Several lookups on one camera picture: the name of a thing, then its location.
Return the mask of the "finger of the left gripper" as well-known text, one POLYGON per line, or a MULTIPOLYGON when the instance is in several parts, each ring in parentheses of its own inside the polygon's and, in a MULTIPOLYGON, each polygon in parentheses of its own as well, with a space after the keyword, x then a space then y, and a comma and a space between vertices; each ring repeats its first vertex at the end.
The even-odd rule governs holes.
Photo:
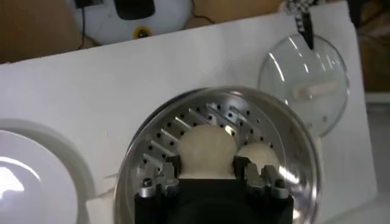
POLYGON ((356 29, 359 29, 370 23, 370 18, 363 21, 361 17, 363 6, 368 2, 369 0, 347 0, 350 20, 356 29))
POLYGON ((310 7, 316 0, 283 0, 285 10, 294 16, 298 33, 301 34, 310 50, 314 49, 313 23, 310 7))

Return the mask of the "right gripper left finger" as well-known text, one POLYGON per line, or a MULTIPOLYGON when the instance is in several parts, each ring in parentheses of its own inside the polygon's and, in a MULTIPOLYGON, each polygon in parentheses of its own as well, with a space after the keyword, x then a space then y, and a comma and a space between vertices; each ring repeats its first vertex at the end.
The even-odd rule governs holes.
POLYGON ((163 194, 166 198, 175 197, 179 191, 180 156, 166 157, 160 167, 147 163, 141 176, 138 195, 152 198, 163 194))

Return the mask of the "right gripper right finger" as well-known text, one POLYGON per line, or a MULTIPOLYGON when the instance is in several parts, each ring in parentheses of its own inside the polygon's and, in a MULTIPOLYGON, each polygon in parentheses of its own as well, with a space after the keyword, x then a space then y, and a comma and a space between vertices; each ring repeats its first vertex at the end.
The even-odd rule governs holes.
POLYGON ((238 180, 246 182, 251 194, 262 197, 284 200, 289 197, 289 190, 282 176, 272 165, 265 165, 261 172, 248 157, 235 156, 233 159, 233 171, 238 180))

